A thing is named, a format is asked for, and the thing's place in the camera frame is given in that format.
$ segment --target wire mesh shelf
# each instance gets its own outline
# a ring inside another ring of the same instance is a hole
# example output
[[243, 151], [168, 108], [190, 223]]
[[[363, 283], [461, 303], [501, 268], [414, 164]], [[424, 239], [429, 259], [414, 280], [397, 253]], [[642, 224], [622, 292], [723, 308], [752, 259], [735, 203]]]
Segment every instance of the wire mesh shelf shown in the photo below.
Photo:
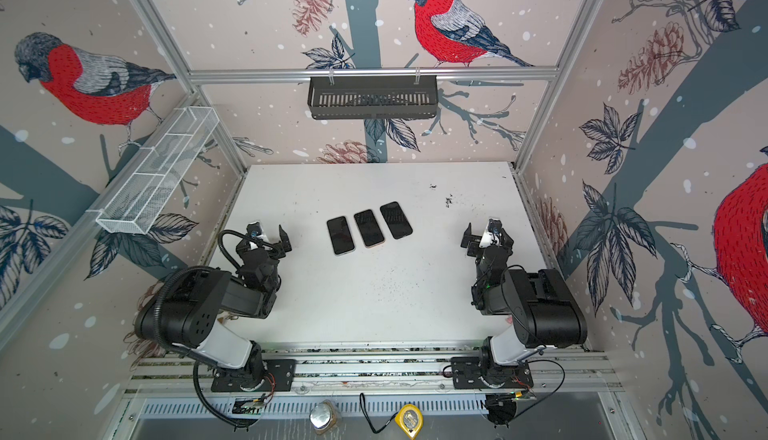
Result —
[[147, 234], [192, 161], [219, 123], [210, 107], [178, 109], [178, 117], [152, 146], [96, 222], [110, 233]]
[[431, 119], [437, 77], [312, 77], [307, 104], [313, 119]]

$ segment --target white wire basket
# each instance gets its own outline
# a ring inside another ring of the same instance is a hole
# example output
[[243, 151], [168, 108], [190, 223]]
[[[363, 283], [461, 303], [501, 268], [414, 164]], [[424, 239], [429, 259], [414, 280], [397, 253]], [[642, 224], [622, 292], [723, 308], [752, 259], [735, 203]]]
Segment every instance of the white wire basket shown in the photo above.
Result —
[[96, 222], [107, 232], [147, 234], [219, 123], [210, 107], [186, 107], [150, 150]]

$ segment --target phone screen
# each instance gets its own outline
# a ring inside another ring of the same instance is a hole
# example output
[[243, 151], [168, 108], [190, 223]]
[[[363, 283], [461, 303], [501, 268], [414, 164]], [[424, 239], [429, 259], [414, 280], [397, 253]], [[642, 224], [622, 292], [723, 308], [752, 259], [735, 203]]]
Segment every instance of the phone screen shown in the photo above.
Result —
[[346, 217], [332, 218], [327, 222], [328, 233], [331, 235], [331, 244], [333, 253], [341, 255], [355, 250], [355, 243], [352, 241], [350, 225], [346, 223]]
[[382, 229], [379, 228], [379, 223], [376, 221], [376, 217], [373, 216], [372, 210], [368, 209], [367, 211], [355, 214], [355, 223], [357, 223], [357, 228], [360, 229], [362, 243], [366, 247], [373, 247], [384, 242], [384, 234], [382, 234]]
[[382, 217], [384, 217], [384, 222], [386, 222], [389, 231], [395, 239], [403, 238], [406, 235], [413, 233], [411, 224], [408, 223], [408, 219], [402, 212], [400, 204], [392, 202], [387, 205], [381, 205], [379, 210], [382, 213]]

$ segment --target metal jar lid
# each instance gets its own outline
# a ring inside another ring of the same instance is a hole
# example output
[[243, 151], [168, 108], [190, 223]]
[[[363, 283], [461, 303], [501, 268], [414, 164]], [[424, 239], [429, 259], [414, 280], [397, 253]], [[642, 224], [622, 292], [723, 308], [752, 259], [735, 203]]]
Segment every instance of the metal jar lid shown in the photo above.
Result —
[[318, 403], [310, 413], [310, 421], [312, 426], [317, 429], [328, 426], [331, 421], [331, 406], [325, 402]]

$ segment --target bird beak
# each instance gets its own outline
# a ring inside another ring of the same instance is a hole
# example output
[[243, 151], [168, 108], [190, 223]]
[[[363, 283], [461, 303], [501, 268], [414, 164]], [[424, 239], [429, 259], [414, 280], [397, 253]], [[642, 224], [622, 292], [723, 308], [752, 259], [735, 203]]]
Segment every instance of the bird beak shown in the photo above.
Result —
[[29, 81], [32, 80], [32, 77], [29, 75], [29, 66], [25, 64], [21, 64], [18, 67], [18, 71], [22, 73], [22, 77], [24, 77], [24, 80], [26, 80], [27, 83], [29, 83]]

